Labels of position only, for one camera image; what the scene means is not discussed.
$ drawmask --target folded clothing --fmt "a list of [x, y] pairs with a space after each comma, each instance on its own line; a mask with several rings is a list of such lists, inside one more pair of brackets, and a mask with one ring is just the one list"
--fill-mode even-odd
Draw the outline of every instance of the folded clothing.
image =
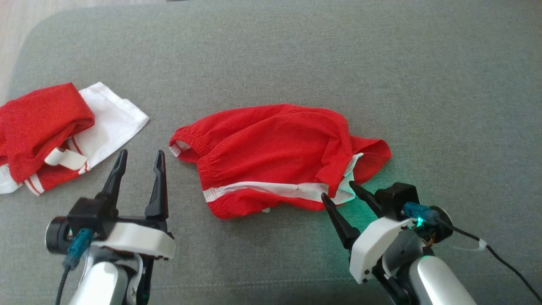
[[11, 100], [0, 107], [0, 166], [9, 164], [11, 178], [21, 183], [66, 139], [93, 125], [94, 114], [71, 83]]
[[368, 181], [391, 157], [381, 139], [351, 136], [342, 115], [289, 104], [216, 113], [179, 128], [169, 146], [197, 164], [205, 200], [222, 219], [282, 202], [322, 210], [322, 192], [348, 202], [348, 182]]
[[77, 170], [45, 164], [24, 182], [36, 195], [88, 172], [126, 144], [149, 121], [139, 108], [101, 82], [79, 93], [94, 113], [95, 124], [67, 139], [60, 148], [86, 156], [87, 161]]

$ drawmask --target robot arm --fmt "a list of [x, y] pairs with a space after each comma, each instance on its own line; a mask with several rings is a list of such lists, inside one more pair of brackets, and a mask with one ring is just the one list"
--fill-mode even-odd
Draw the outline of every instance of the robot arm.
[[412, 185], [395, 183], [375, 195], [354, 182], [350, 186], [379, 217], [363, 232], [348, 224], [326, 194], [322, 194], [322, 201], [350, 252], [350, 273], [358, 283], [376, 278], [396, 305], [475, 304], [431, 250], [453, 232], [442, 223], [424, 221], [438, 218], [451, 225], [442, 209], [421, 206]]
[[67, 270], [79, 263], [79, 257], [70, 257], [77, 237], [81, 232], [91, 233], [92, 242], [76, 249], [86, 249], [85, 269], [71, 305], [145, 305], [154, 261], [168, 260], [175, 254], [175, 241], [166, 223], [169, 214], [164, 153], [158, 151], [156, 179], [144, 217], [118, 216], [116, 206], [126, 160], [127, 151], [122, 150], [102, 192], [94, 199], [80, 198], [66, 217], [54, 218], [46, 230], [47, 249], [67, 255]]

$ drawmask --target gray fabric surface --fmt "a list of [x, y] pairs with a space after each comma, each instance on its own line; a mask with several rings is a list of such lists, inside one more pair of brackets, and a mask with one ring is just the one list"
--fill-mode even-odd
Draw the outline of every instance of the gray fabric surface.
[[[187, 1], [73, 10], [28, 36], [9, 96], [102, 81], [150, 117], [131, 140], [119, 208], [141, 215], [158, 149], [220, 110], [327, 107], [393, 152], [369, 190], [416, 185], [542, 291], [542, 5], [539, 1]], [[46, 225], [101, 189], [115, 157], [35, 197], [0, 197], [0, 303], [52, 303], [61, 257]], [[167, 152], [176, 258], [156, 264], [151, 304], [390, 304], [356, 285], [325, 212], [293, 207], [221, 221], [196, 168]], [[359, 227], [372, 220], [351, 203]], [[453, 236], [436, 246], [478, 304], [533, 304], [511, 272]], [[68, 278], [66, 296], [78, 276]]]

